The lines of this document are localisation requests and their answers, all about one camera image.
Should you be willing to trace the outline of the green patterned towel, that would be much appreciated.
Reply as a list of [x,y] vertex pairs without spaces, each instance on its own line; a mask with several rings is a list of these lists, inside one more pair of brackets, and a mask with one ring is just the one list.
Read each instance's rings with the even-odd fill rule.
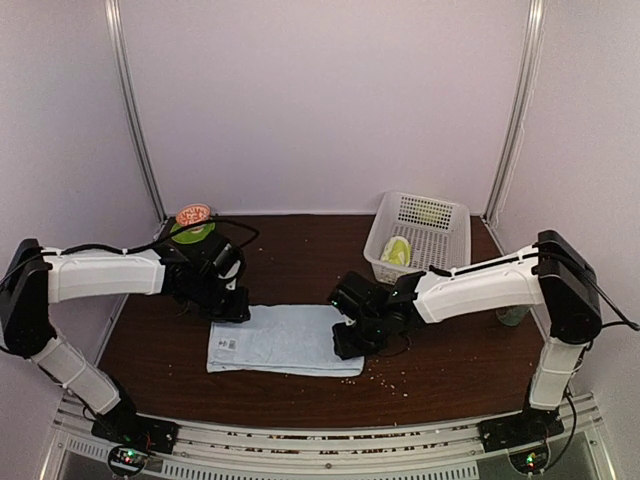
[[385,263],[408,267],[411,263],[411,245],[403,236],[393,236],[385,244],[380,260]]

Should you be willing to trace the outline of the white plastic basket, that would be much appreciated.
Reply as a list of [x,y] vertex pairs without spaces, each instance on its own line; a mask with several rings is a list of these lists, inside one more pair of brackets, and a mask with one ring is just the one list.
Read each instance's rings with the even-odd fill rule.
[[[382,259],[394,237],[408,243],[406,266]],[[469,209],[446,200],[389,191],[382,197],[363,255],[375,279],[390,285],[401,275],[430,266],[446,270],[466,266],[471,263]]]

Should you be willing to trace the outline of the light blue towel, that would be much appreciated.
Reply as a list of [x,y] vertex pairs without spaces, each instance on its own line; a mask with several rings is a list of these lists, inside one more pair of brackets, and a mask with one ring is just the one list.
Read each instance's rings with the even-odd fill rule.
[[343,316],[325,305],[251,306],[250,320],[213,323],[206,370],[260,371],[298,376],[350,378],[360,375],[362,356],[334,353],[332,326]]

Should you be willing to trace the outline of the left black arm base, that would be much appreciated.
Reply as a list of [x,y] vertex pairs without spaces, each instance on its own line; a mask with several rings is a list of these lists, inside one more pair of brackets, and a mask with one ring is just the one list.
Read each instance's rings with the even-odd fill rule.
[[171,454],[178,430],[174,422],[139,415],[133,402],[124,398],[107,413],[96,414],[91,434],[136,450]]

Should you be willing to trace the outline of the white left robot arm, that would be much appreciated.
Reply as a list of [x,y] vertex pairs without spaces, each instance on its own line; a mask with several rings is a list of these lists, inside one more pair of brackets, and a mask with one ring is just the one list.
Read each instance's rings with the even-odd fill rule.
[[241,249],[216,235],[203,245],[166,240],[147,248],[86,245],[59,250],[34,238],[17,247],[1,280],[1,329],[9,354],[35,363],[99,415],[123,444],[144,424],[114,380],[86,360],[52,324],[52,304],[112,295],[165,295],[197,308],[212,322],[249,320]]

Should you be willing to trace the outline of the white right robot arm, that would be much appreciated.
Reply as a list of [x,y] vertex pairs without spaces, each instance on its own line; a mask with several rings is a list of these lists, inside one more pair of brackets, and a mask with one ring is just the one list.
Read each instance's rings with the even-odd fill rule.
[[503,257],[450,270],[429,267],[379,285],[350,271],[329,296],[345,316],[332,327],[343,360],[373,355],[410,325],[436,324],[469,313],[542,305],[548,339],[532,377],[528,407],[513,419],[519,440],[535,440],[551,424],[581,352],[603,329],[593,267],[556,231]]

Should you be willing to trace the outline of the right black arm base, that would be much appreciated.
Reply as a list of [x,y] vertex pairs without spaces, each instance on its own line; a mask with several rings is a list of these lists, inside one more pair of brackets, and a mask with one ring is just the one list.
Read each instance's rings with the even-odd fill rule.
[[540,442],[564,432],[559,409],[539,410],[531,407],[478,424],[484,451],[494,452]]

